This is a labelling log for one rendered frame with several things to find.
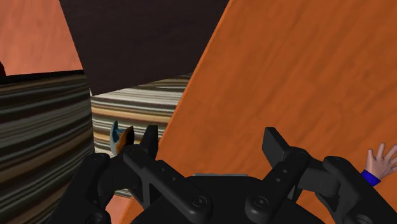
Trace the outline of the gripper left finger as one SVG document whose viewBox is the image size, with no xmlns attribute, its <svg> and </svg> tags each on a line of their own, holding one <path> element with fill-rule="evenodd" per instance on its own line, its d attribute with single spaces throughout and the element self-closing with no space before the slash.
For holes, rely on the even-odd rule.
<svg viewBox="0 0 397 224">
<path fill-rule="evenodd" d="M 106 153 L 85 157 L 49 219 L 49 224 L 112 224 L 106 206 L 117 190 L 126 188 L 145 210 L 157 201 L 153 216 L 171 208 L 190 224 L 206 224 L 212 200 L 187 178 L 157 160 L 158 128 L 147 127 L 140 144 L 126 144 L 111 158 Z"/>
</svg>

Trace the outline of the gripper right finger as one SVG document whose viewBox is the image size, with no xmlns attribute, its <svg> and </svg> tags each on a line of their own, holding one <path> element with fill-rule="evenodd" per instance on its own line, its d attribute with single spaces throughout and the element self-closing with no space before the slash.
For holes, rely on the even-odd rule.
<svg viewBox="0 0 397 224">
<path fill-rule="evenodd" d="M 265 128 L 262 150 L 271 171 L 246 199 L 245 213 L 255 224 L 325 224 L 297 204 L 302 191 L 315 193 L 335 224 L 393 224 L 397 212 L 360 172 L 342 157 L 316 160 Z"/>
</svg>

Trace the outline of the blue orange white curved object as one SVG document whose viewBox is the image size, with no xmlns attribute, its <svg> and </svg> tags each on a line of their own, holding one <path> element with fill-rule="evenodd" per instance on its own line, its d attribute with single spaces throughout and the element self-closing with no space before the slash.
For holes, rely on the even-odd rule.
<svg viewBox="0 0 397 224">
<path fill-rule="evenodd" d="M 134 127 L 130 126 L 127 129 L 119 129 L 118 122 L 114 121 L 109 136 L 109 147 L 114 156 L 117 156 L 125 145 L 134 144 L 135 134 Z"/>
</svg>

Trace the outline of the orange wooden table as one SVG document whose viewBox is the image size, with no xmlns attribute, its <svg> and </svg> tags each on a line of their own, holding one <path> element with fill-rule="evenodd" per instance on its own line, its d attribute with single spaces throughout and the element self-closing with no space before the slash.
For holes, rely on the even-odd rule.
<svg viewBox="0 0 397 224">
<path fill-rule="evenodd" d="M 397 144 L 397 0 L 230 0 L 160 140 L 184 176 L 270 171 L 266 127 L 358 170 Z"/>
</svg>

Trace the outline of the doll with blue sleeve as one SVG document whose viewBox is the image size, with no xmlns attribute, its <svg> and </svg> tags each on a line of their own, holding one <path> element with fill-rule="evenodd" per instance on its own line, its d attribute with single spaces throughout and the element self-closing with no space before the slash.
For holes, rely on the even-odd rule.
<svg viewBox="0 0 397 224">
<path fill-rule="evenodd" d="M 376 153 L 367 150 L 365 169 L 361 172 L 363 178 L 371 185 L 376 186 L 381 180 L 397 172 L 397 144 L 394 144 L 384 155 L 385 143 L 380 143 Z"/>
</svg>

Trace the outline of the striped patterned robot stand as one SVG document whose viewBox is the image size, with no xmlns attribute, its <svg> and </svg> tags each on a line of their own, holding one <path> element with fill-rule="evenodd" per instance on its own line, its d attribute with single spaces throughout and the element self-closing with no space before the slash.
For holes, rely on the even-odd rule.
<svg viewBox="0 0 397 224">
<path fill-rule="evenodd" d="M 163 132 L 189 80 L 93 95 L 81 71 L 0 78 L 0 224 L 47 224 L 81 161 L 110 153 L 112 124 Z"/>
</svg>

